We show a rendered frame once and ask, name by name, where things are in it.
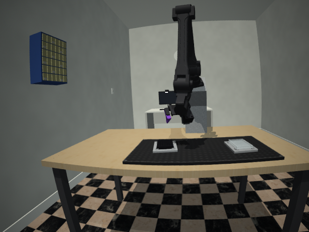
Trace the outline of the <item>white well plate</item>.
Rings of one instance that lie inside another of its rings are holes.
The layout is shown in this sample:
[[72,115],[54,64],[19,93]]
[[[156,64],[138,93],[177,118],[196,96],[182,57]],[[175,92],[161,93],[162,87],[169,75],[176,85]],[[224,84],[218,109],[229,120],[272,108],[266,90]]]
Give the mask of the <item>white well plate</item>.
[[235,149],[251,149],[253,145],[245,141],[244,139],[232,139],[228,140],[228,142],[235,148]]

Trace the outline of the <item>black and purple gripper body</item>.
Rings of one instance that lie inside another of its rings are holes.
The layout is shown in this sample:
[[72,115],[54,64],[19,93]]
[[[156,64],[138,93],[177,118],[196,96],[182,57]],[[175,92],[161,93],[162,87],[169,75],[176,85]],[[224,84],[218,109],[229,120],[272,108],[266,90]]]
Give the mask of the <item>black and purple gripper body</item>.
[[168,108],[164,108],[167,116],[170,115],[169,111],[171,111],[171,116],[176,115],[175,112],[174,112],[174,107],[175,107],[175,105],[169,105]]

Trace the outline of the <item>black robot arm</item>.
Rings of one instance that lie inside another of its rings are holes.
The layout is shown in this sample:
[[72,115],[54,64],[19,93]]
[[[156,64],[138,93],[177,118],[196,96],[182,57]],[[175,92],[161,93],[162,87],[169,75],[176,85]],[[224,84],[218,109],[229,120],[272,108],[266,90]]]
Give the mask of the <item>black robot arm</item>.
[[178,54],[173,88],[176,93],[174,112],[182,118],[182,124],[190,124],[194,116],[189,100],[193,88],[202,87],[200,60],[196,59],[192,20],[195,19],[195,6],[191,4],[175,6],[172,19],[178,22]]

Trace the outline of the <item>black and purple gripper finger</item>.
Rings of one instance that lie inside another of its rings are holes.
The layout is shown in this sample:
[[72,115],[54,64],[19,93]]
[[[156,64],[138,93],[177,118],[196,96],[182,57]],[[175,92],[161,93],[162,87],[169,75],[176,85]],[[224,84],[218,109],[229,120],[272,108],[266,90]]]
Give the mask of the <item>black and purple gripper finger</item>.
[[[165,114],[166,115],[166,114]],[[170,115],[166,115],[166,122],[168,123],[169,121],[171,120],[171,117],[170,117]]]

